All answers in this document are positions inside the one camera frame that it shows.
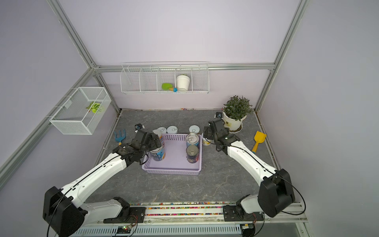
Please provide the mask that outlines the small yellow label can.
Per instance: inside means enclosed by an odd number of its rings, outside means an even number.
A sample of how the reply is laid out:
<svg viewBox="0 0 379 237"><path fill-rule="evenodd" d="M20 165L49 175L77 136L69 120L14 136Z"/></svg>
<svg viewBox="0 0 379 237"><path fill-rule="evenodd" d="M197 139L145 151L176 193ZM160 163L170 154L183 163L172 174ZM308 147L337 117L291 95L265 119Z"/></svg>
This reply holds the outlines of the small yellow label can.
<svg viewBox="0 0 379 237"><path fill-rule="evenodd" d="M201 136L202 136L202 144L204 146L209 146L211 143L205 138L204 133L202 133Z"/></svg>

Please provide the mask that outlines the tall yellow orange can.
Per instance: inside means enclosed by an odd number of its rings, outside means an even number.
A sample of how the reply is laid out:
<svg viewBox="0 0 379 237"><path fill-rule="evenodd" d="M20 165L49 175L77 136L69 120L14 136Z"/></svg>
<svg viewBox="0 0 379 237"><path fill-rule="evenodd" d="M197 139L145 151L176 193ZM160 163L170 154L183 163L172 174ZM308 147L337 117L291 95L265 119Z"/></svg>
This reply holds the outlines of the tall yellow orange can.
<svg viewBox="0 0 379 237"><path fill-rule="evenodd" d="M154 129L153 133L156 134L159 139L162 139L162 132L159 129Z"/></svg>

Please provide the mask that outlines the blue Progresso soup can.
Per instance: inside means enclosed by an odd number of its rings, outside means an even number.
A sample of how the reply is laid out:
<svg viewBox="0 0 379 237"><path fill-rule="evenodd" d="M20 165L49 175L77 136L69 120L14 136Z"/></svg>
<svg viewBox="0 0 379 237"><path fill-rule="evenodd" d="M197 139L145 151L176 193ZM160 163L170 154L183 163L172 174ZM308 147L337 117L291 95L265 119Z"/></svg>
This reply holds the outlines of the blue Progresso soup can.
<svg viewBox="0 0 379 237"><path fill-rule="evenodd" d="M150 151L150 156L154 161L162 161L165 158L164 145L160 143L160 147Z"/></svg>

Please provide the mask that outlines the small orange label can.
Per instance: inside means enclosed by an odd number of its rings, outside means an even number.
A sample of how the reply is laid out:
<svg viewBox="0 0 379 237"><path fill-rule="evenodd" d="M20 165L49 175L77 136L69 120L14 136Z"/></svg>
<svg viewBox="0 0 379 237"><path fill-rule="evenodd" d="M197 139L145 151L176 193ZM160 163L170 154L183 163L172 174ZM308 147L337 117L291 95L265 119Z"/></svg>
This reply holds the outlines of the small orange label can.
<svg viewBox="0 0 379 237"><path fill-rule="evenodd" d="M199 134L200 133L200 127L198 125L191 125L189 127L189 132Z"/></svg>

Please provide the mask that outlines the small pink label can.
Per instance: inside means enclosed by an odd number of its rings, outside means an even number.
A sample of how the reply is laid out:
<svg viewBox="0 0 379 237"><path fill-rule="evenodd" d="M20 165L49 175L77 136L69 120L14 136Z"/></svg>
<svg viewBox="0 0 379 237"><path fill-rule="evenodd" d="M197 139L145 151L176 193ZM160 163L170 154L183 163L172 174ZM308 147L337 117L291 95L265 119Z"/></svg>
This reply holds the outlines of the small pink label can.
<svg viewBox="0 0 379 237"><path fill-rule="evenodd" d="M167 129L166 129L165 127L159 127L158 130L159 130L160 133L162 133L162 134L167 133Z"/></svg>

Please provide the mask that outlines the blue orange soup can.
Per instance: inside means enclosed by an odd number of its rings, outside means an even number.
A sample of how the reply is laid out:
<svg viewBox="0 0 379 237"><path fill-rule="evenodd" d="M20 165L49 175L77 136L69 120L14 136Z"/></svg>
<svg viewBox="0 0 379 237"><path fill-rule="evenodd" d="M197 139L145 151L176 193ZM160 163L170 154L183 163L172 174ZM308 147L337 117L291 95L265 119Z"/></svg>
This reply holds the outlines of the blue orange soup can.
<svg viewBox="0 0 379 237"><path fill-rule="evenodd" d="M189 133L186 136L186 146L189 147L191 145L199 147L199 136L198 136L198 134Z"/></svg>

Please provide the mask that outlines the small green label can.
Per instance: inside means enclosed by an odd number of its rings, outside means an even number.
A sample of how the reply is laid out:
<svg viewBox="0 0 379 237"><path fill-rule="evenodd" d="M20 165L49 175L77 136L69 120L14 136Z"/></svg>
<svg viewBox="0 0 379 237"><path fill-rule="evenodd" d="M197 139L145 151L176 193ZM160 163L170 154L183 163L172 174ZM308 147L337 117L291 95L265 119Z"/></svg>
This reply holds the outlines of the small green label can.
<svg viewBox="0 0 379 237"><path fill-rule="evenodd" d="M167 133L168 134L177 134L178 133L178 128L174 125L171 125L167 128Z"/></svg>

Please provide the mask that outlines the dark navy tomato can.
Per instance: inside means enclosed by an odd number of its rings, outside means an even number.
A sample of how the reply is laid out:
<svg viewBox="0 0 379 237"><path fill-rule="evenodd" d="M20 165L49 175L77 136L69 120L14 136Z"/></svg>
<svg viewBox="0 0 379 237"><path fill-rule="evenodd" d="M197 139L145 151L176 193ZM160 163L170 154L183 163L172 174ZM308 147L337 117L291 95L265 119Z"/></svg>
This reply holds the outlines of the dark navy tomato can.
<svg viewBox="0 0 379 237"><path fill-rule="evenodd" d="M186 148L187 161L189 163L195 164L198 162L199 148L195 145L189 145Z"/></svg>

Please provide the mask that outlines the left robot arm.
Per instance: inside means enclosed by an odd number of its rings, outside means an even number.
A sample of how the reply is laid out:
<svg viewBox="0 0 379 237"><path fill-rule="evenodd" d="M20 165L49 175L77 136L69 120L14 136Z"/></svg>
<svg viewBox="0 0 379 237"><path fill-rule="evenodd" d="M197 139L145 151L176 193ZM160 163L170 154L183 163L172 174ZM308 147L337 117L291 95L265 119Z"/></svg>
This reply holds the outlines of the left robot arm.
<svg viewBox="0 0 379 237"><path fill-rule="evenodd" d="M60 237L69 237L83 225L103 220L106 223L137 222L130 212L130 204L121 197L109 201L86 204L86 200L100 186L134 162L142 163L148 152L161 148L159 136L145 128L137 131L131 142L120 144L98 165L73 182L46 191L43 219L48 230Z"/></svg>

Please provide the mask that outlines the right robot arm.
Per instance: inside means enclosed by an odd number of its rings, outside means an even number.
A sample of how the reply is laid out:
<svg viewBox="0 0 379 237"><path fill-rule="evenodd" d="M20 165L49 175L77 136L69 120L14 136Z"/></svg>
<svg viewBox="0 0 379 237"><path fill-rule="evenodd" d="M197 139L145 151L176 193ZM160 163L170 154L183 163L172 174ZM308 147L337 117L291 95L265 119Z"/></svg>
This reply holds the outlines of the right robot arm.
<svg viewBox="0 0 379 237"><path fill-rule="evenodd" d="M236 211L240 216L263 212L269 217L279 213L302 215L307 209L304 203L303 211L299 213L286 212L285 209L295 202L296 189L291 182L290 174L284 170L275 169L262 161L249 150L241 139L224 127L221 118L214 118L204 128L205 139L211 139L218 152L237 161L256 181L259 186L258 194L246 195L236 202Z"/></svg>

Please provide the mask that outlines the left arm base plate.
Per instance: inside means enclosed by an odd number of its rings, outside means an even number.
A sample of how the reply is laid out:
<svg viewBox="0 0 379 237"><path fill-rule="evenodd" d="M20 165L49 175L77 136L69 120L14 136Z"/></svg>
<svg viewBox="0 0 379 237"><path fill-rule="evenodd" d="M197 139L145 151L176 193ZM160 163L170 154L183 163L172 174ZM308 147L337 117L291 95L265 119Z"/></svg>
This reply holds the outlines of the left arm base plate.
<svg viewBox="0 0 379 237"><path fill-rule="evenodd" d="M142 206L123 208L121 213L114 218L103 220L104 224L143 223L146 208Z"/></svg>

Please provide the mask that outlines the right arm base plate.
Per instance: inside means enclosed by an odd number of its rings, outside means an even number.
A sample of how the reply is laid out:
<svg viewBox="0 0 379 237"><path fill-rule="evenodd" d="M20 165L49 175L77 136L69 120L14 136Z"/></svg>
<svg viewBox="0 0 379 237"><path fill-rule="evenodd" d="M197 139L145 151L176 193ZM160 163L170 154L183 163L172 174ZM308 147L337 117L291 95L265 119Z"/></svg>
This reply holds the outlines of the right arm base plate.
<svg viewBox="0 0 379 237"><path fill-rule="evenodd" d="M223 217L225 222L256 222L263 221L263 214L260 212L247 213L238 205L223 206Z"/></svg>

